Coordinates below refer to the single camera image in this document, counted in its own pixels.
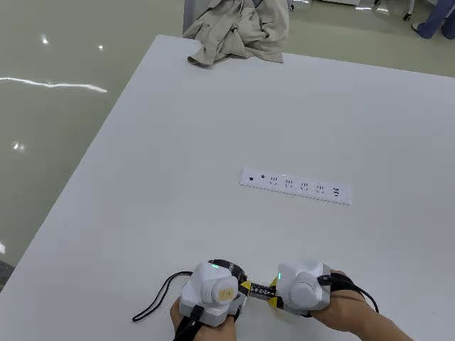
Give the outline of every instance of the person's leg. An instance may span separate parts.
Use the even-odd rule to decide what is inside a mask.
[[[455,0],[439,0],[427,21],[418,25],[417,33],[422,38],[430,39],[450,13],[454,4]]]
[[[455,11],[452,12],[442,26],[442,34],[444,34],[447,39],[455,39]]]

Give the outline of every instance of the yellow label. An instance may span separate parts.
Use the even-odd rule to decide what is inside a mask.
[[[234,298],[234,288],[221,289],[218,291],[218,301],[227,301]]]

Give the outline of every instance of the shiny gray floor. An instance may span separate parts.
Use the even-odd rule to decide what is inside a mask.
[[[418,37],[406,1],[372,2],[297,4],[286,51],[455,76],[453,41]],[[414,20],[430,9],[417,0]],[[179,36],[182,18],[182,0],[2,2],[0,260],[17,265],[155,35]]]

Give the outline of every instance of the power strip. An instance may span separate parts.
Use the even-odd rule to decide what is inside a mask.
[[[316,181],[289,174],[264,172],[248,167],[242,169],[240,184],[317,200],[350,205],[350,188],[325,181]]]

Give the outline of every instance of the beige cloth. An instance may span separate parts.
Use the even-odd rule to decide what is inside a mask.
[[[201,66],[213,65],[229,55],[255,55],[282,63],[288,32],[287,0],[263,0],[257,8],[252,0],[210,0],[207,10],[183,37],[203,44],[188,57],[191,63]]]

